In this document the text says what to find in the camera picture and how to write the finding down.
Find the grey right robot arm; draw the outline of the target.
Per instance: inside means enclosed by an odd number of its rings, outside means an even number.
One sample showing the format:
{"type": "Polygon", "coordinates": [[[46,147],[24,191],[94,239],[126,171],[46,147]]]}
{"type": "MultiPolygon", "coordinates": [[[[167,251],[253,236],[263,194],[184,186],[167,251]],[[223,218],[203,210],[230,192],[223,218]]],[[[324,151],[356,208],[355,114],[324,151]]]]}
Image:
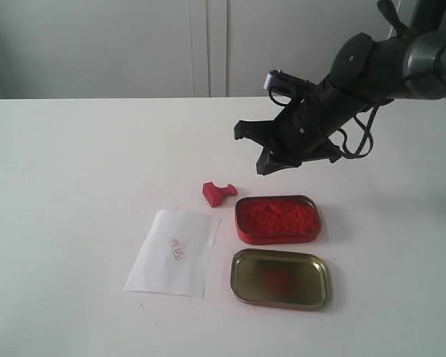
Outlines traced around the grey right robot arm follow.
{"type": "Polygon", "coordinates": [[[359,159],[373,148],[371,127],[378,110],[395,99],[446,97],[446,33],[395,36],[376,42],[359,33],[340,49],[318,84],[272,70],[269,96],[289,99],[273,120],[239,121],[237,140],[262,147],[260,175],[306,161],[359,159]]]}

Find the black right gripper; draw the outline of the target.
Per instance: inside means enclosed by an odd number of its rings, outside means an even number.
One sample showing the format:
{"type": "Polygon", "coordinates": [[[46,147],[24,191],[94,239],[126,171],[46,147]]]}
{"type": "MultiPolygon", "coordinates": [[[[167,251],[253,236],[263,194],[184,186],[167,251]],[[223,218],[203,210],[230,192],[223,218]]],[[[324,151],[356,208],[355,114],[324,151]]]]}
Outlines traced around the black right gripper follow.
{"type": "Polygon", "coordinates": [[[351,99],[323,80],[302,97],[291,99],[273,120],[239,121],[234,138],[246,138],[262,147],[256,162],[261,176],[307,161],[334,163],[344,154],[329,137],[350,119],[351,99]]]}

